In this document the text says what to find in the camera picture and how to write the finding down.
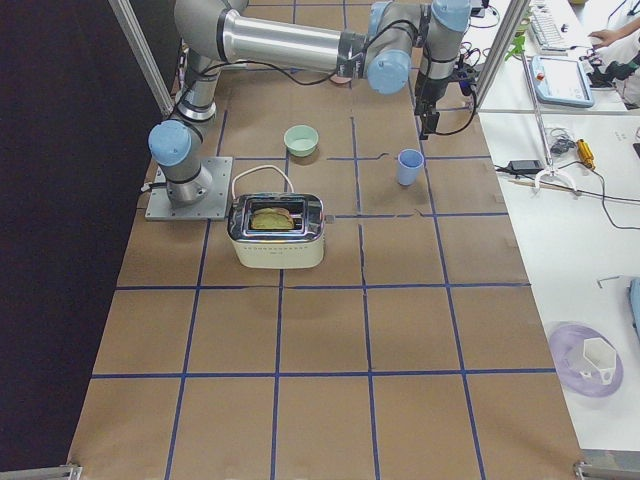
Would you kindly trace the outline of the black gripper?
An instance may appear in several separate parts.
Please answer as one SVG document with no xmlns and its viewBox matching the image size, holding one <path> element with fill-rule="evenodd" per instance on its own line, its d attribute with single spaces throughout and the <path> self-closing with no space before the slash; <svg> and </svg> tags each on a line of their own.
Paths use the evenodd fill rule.
<svg viewBox="0 0 640 480">
<path fill-rule="evenodd" d="M 425 72 L 419 71 L 414 87 L 414 115 L 420 120 L 419 139 L 427 140 L 437 135 L 440 113 L 437 103 L 446 93 L 451 77 L 432 79 Z"/>
</svg>

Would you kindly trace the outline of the person hand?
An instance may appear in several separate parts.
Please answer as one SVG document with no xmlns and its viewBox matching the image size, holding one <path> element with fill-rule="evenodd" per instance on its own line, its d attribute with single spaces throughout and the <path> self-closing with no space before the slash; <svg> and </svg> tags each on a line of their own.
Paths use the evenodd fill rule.
<svg viewBox="0 0 640 480">
<path fill-rule="evenodd" d="M 611 45 L 619 39 L 617 30 L 597 30 L 588 35 L 588 39 L 594 49 L 603 48 Z"/>
</svg>

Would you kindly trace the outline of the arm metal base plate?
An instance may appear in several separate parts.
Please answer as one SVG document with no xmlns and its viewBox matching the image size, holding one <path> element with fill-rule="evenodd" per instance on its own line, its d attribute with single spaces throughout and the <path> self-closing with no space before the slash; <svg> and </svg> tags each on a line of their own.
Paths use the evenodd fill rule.
<svg viewBox="0 0 640 480">
<path fill-rule="evenodd" d="M 150 221 L 223 221 L 230 202 L 233 158 L 203 157 L 199 175 L 187 183 L 172 183 L 157 168 L 145 218 Z"/>
</svg>

